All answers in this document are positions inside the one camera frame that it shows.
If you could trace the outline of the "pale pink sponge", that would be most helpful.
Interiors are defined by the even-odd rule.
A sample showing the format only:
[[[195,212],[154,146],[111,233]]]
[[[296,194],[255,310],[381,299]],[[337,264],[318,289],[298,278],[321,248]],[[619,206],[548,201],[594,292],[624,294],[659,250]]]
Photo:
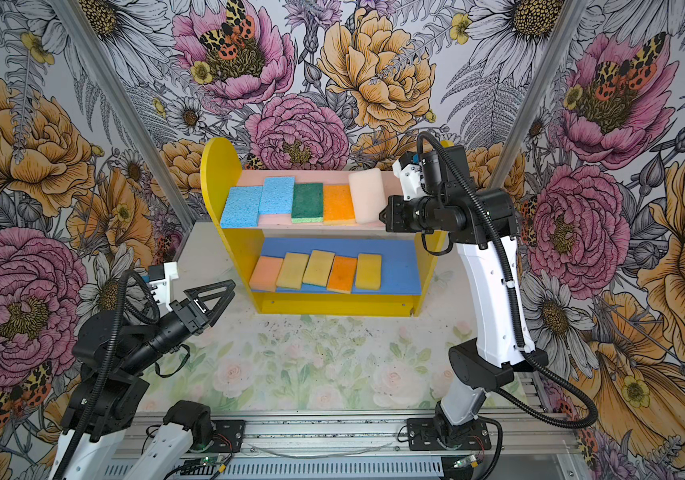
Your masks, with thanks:
[[[387,205],[380,171],[370,169],[354,172],[348,176],[348,186],[355,221],[358,224],[376,222]]]

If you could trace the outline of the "large yellow sponge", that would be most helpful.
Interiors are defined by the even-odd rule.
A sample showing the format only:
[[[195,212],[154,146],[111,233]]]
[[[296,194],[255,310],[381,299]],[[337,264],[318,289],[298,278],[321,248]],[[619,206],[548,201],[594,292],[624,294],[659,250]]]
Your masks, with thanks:
[[[334,258],[336,258],[336,254],[332,252],[312,251],[308,264],[306,264],[304,277],[302,277],[302,284],[326,288],[328,279],[330,279],[330,272],[332,272],[332,265],[334,265]]]

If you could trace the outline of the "blue cellulose sponge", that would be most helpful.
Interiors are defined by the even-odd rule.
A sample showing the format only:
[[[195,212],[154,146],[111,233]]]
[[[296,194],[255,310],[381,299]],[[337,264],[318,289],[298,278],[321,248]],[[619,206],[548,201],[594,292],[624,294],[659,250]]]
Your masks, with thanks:
[[[294,201],[293,177],[268,177],[262,184],[262,198],[260,198],[260,215],[286,215],[292,213]]]

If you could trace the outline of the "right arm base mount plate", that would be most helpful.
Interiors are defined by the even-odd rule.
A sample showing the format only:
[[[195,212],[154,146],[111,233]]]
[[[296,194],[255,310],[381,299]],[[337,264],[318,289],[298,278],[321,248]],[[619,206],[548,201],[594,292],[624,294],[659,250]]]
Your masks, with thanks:
[[[437,418],[409,418],[405,426],[410,451],[480,452],[492,448],[488,428],[480,420],[453,426]]]

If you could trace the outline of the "green scouring pad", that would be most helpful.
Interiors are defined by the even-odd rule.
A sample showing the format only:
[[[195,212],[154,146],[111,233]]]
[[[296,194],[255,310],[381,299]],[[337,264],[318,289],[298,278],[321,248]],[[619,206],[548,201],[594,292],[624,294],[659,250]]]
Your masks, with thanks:
[[[294,185],[292,223],[310,224],[324,221],[324,184],[300,183]]]

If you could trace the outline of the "yellow sponge with green back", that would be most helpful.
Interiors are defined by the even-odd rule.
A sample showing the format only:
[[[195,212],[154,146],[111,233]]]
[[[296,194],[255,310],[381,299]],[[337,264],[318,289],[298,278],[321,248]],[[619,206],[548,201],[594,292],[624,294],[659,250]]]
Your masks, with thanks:
[[[310,259],[308,254],[286,253],[280,274],[278,274],[278,280],[276,280],[276,287],[290,290],[302,289],[302,279],[304,279],[308,259]]]

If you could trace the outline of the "small yellow sponge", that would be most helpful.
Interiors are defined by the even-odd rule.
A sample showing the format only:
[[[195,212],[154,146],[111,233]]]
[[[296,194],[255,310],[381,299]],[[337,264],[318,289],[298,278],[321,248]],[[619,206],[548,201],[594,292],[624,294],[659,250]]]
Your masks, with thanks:
[[[378,291],[381,287],[382,257],[377,254],[362,253],[357,258],[355,288],[358,290]]]

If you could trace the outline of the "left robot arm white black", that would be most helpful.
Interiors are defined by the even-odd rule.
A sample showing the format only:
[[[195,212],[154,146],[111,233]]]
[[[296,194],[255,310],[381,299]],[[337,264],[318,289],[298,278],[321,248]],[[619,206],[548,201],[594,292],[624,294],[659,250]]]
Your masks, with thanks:
[[[80,384],[60,422],[54,479],[96,479],[106,470],[148,390],[142,373],[214,326],[236,296],[232,280],[186,290],[186,299],[160,314],[154,288],[126,271],[114,309],[88,319],[72,348]]]

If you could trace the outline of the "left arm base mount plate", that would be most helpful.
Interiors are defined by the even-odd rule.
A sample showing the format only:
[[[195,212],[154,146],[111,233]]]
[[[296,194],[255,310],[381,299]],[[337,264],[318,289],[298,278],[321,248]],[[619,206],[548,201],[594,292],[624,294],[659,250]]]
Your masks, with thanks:
[[[244,430],[246,422],[244,420],[212,420],[212,430],[214,436],[204,450],[206,454],[236,454],[242,451],[242,441],[244,441]]]

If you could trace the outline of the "orange sponge front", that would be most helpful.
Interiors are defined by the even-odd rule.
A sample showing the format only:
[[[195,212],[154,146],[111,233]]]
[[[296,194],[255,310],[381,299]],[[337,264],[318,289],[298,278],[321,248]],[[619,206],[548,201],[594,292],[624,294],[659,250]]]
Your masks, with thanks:
[[[336,256],[332,262],[332,270],[328,277],[326,290],[334,293],[350,294],[352,292],[357,259],[352,257]]]

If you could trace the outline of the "pink orange sponge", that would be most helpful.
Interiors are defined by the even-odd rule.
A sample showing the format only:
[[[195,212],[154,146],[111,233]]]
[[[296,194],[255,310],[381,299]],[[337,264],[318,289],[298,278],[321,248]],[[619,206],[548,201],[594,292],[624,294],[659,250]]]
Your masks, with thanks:
[[[284,263],[282,258],[260,256],[256,266],[254,266],[252,276],[250,276],[250,282],[248,282],[250,289],[260,292],[276,291],[276,282],[278,282],[278,276],[282,270],[282,263]]]

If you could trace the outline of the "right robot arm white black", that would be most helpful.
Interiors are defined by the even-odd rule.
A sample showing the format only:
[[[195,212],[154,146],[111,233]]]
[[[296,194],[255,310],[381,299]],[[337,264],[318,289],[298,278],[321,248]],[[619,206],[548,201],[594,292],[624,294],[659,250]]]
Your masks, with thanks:
[[[403,154],[392,166],[402,192],[379,214],[388,232],[447,233],[446,251],[458,253],[468,278],[478,334],[450,348],[453,379],[434,415],[435,436],[447,449],[484,432],[479,412],[488,393],[510,384],[517,372],[548,364],[518,298],[513,200],[502,189],[478,191],[464,158],[460,146],[443,155]]]

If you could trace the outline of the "yellow wooden two-tier shelf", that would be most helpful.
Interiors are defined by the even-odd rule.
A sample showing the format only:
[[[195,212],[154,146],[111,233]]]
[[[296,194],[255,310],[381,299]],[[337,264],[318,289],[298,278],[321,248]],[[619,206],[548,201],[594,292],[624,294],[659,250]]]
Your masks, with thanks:
[[[426,253],[419,234],[388,233],[381,222],[332,225],[292,223],[290,215],[268,215],[254,228],[224,229],[220,225],[228,193],[234,187],[262,186],[270,177],[294,176],[298,183],[342,184],[351,171],[243,170],[236,148],[226,138],[204,147],[200,176],[202,195],[212,223],[246,288],[246,298],[260,314],[408,317],[419,314],[438,260]],[[282,257],[324,250],[346,257],[360,253],[382,257],[381,288],[352,293],[327,292],[316,286],[276,292],[248,285],[260,255]]]

